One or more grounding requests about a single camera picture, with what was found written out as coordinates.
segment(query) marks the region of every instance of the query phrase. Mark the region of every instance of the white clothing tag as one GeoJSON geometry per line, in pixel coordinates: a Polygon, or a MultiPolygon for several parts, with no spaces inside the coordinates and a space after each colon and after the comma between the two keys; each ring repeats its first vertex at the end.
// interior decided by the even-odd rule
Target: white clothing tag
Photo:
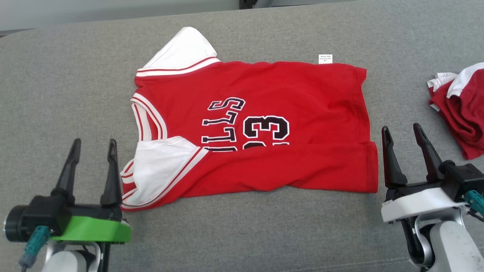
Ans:
{"type": "Polygon", "coordinates": [[[327,64],[333,62],[333,55],[332,54],[319,54],[318,56],[318,64],[327,64]]]}

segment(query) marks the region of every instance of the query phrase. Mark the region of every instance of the basketball jersey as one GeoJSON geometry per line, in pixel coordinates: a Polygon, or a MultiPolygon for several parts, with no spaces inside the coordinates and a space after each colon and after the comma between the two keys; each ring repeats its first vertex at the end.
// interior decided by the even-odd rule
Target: basketball jersey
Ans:
{"type": "Polygon", "coordinates": [[[375,193],[365,77],[347,64],[222,62],[183,28],[136,74],[122,208],[285,185],[375,193]]]}

